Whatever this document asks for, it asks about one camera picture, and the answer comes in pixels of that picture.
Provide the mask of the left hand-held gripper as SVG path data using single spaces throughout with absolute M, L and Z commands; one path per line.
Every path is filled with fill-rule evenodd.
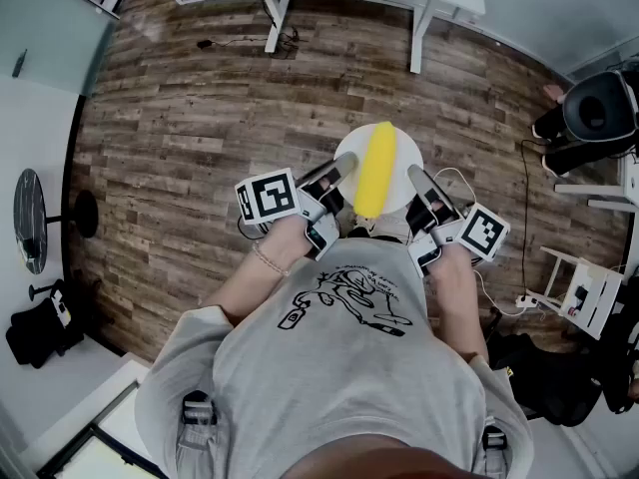
M 297 181 L 289 168 L 248 178 L 235 186 L 242 221 L 265 234 L 267 224 L 291 215 L 307 221 L 309 258 L 321 259 L 339 238 L 337 205 L 331 192 L 357 167 L 357 156 L 346 152 L 303 175 Z

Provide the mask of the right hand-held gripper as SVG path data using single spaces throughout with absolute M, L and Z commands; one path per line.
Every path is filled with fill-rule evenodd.
M 408 177 L 416 196 L 406 214 L 412 233 L 409 256 L 421 277 L 438 260 L 443 248 L 460 244 L 474 260 L 493 261 L 510 232 L 510 224 L 480 204 L 459 208 L 437 182 L 418 165 L 411 165 Z

